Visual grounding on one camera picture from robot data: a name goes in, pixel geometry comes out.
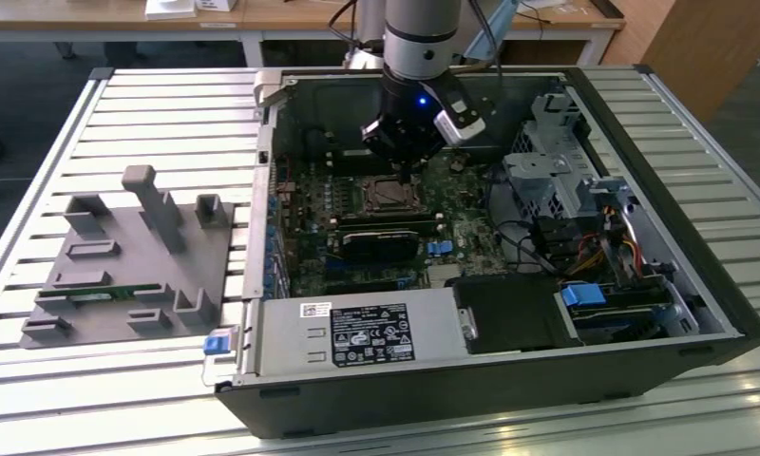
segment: floor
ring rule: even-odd
[[[0,138],[8,149],[0,161],[0,236],[89,71],[106,64],[100,44],[77,44],[74,51],[77,58],[62,60],[52,44],[0,44]],[[138,53],[136,67],[244,65],[237,43],[144,43]],[[327,54],[336,63],[343,51],[332,48]],[[309,55],[302,47],[289,53],[265,49],[274,65],[288,65],[292,58],[309,64]],[[707,126],[760,185],[760,65]]]

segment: white label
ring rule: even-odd
[[[113,296],[108,293],[96,293],[96,294],[81,294],[69,297],[69,300],[73,302],[85,302],[85,301],[112,301]]]
[[[200,27],[202,29],[234,29],[236,24],[228,22],[201,22]]]
[[[313,316],[329,316],[331,309],[331,302],[305,302],[301,304],[301,318],[311,318]]]

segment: table leg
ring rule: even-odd
[[[608,28],[601,30],[591,30],[591,34],[592,36],[585,42],[583,52],[580,52],[580,57],[577,58],[577,64],[581,67],[599,65],[599,61],[603,59],[605,49],[608,48],[608,43],[611,43],[613,31]]]
[[[241,49],[244,50],[244,60],[249,67],[265,66],[262,39],[264,35],[260,31],[245,31],[241,34]]]
[[[56,46],[56,50],[60,52],[60,55],[65,60],[70,60],[76,57],[76,52],[73,52],[73,43],[60,41],[53,43],[53,46]]]

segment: desk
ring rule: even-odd
[[[319,0],[248,0],[241,19],[242,47],[248,65],[262,67],[261,42],[266,40],[335,40],[327,22],[339,4]],[[589,0],[572,0],[564,8],[539,9],[540,17],[548,21],[543,30],[536,20],[516,16],[508,41],[572,40],[584,41],[585,46],[577,59],[579,65],[596,65],[605,52],[611,37],[621,29],[624,21],[603,16]],[[344,14],[339,28],[348,27]]]
[[[145,0],[0,0],[0,41],[238,41],[244,5],[146,21]]]
[[[595,65],[624,21],[605,18],[589,0],[571,3],[572,8],[540,9],[549,21],[543,31],[537,21],[519,16],[505,39],[584,41],[577,64]],[[144,0],[0,0],[0,41],[241,41],[248,65],[262,67],[264,40],[337,39],[327,30],[336,3],[240,0],[230,12],[198,11],[197,17],[166,21],[146,21],[144,5]]]

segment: blue tab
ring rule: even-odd
[[[202,344],[202,352],[206,355],[225,354],[230,352],[230,336],[209,335]]]
[[[453,241],[444,240],[443,242],[440,242],[440,253],[449,254],[452,251],[453,251]]]
[[[597,306],[605,304],[605,296],[595,283],[573,283],[560,292],[567,306]]]

